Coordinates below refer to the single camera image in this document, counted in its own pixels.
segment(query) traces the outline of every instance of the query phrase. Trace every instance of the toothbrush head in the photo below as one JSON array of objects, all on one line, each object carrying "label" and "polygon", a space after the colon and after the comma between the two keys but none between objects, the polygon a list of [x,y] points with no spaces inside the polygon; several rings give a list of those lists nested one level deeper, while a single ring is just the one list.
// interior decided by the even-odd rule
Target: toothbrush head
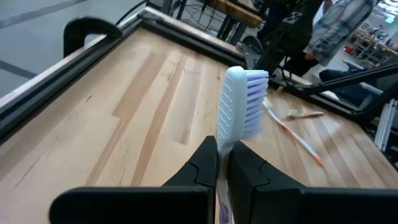
[{"label": "toothbrush head", "polygon": [[267,94],[268,72],[231,67],[225,73],[218,108],[218,140],[233,144],[252,139],[262,131],[262,102]]}]

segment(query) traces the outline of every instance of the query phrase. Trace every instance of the floor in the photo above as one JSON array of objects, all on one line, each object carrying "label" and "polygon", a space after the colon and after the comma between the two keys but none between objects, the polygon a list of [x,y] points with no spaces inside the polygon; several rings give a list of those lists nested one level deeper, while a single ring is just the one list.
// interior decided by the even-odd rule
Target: floor
[{"label": "floor", "polygon": [[[3,0],[0,1],[0,97],[62,59],[62,34],[68,21],[94,16],[116,22],[139,0]],[[187,2],[182,20],[216,35],[224,14]],[[255,34],[247,29],[245,35]],[[346,70],[339,54],[330,67]],[[317,74],[322,68],[315,68]]]}]

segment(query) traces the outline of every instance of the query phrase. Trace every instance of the white toothbrush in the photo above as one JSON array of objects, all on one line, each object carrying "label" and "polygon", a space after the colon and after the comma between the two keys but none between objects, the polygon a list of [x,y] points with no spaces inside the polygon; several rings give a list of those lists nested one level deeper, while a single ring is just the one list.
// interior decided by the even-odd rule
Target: white toothbrush
[{"label": "white toothbrush", "polygon": [[262,130],[262,101],[267,94],[268,72],[231,67],[225,72],[218,108],[218,153],[221,159],[217,180],[220,224],[232,223],[226,180],[229,154],[234,143],[255,138]]}]

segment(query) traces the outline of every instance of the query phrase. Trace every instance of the plaid shirt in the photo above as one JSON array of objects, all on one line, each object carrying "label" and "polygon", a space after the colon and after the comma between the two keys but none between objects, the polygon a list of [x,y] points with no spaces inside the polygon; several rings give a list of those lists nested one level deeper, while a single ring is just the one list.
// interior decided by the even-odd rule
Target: plaid shirt
[{"label": "plaid shirt", "polygon": [[314,25],[306,53],[327,66],[337,51],[372,13],[377,0],[340,0]]}]

